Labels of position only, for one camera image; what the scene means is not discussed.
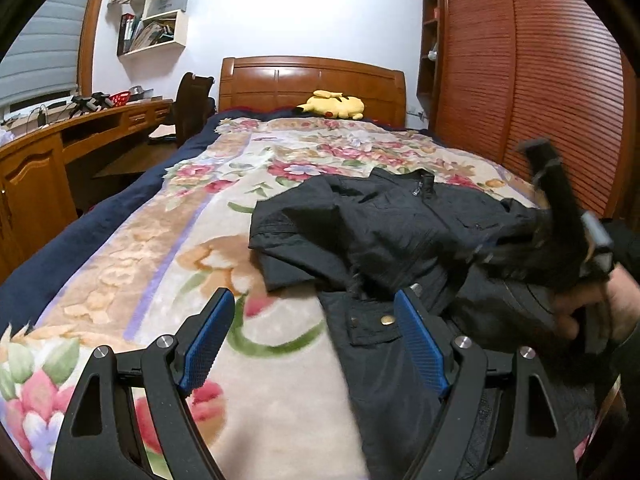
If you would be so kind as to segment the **right hand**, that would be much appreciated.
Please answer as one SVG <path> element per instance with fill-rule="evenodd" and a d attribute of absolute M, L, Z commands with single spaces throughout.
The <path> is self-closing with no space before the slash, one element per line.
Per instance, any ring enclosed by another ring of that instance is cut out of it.
<path fill-rule="evenodd" d="M 555 333 L 575 339 L 579 325 L 574 312 L 590 306 L 604 307 L 604 332 L 612 341 L 623 342 L 639 323 L 639 284 L 618 264 L 605 283 L 582 284 L 554 296 Z"/>

